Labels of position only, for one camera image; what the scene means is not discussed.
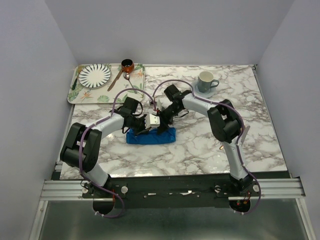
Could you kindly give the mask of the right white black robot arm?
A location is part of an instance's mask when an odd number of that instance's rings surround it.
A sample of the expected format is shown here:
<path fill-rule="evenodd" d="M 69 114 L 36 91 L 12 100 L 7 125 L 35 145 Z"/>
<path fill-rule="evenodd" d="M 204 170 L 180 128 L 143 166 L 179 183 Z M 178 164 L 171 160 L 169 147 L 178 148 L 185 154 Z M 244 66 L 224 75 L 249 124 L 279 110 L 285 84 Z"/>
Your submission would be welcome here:
<path fill-rule="evenodd" d="M 164 93 L 171 101 L 171 105 L 160 110 L 160 126 L 157 134 L 162 134 L 169 129 L 173 118 L 183 110 L 192 110 L 209 119 L 213 136 L 222 143 L 227 155 L 230 168 L 230 191 L 241 196 L 248 190 L 251 177 L 244 169 L 243 152 L 239 146 L 239 136 L 242 134 L 243 121 L 235 112 L 232 103 L 225 99 L 218 103 L 193 96 L 191 90 L 179 91 L 175 85 L 168 86 Z"/>

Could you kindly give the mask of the blue satin napkin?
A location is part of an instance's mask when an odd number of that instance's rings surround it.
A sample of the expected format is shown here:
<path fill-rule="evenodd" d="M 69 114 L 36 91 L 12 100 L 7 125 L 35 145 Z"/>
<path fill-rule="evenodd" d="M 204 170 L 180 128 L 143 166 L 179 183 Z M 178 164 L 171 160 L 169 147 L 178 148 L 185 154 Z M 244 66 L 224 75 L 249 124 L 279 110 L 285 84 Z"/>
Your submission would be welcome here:
<path fill-rule="evenodd" d="M 146 134 L 134 135 L 133 130 L 126 133 L 126 143 L 129 145 L 164 145 L 176 141 L 176 128 L 170 127 L 165 132 L 157 134 L 157 129 L 152 129 Z"/>

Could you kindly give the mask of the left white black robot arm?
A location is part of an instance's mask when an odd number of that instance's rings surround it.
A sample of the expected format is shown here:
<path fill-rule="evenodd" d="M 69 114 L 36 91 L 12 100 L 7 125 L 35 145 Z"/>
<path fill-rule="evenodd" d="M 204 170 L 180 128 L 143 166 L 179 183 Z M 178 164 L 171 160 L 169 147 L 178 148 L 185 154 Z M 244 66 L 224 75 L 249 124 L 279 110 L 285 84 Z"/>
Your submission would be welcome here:
<path fill-rule="evenodd" d="M 70 167 L 77 168 L 83 177 L 93 183 L 93 191 L 101 198 L 111 191 L 108 183 L 110 175 L 98 164 L 101 141 L 109 134 L 129 128 L 136 134 L 146 133 L 146 114 L 136 113 L 142 104 L 127 97 L 120 107 L 111 111 L 111 115 L 86 125 L 71 125 L 60 152 L 60 160 Z"/>

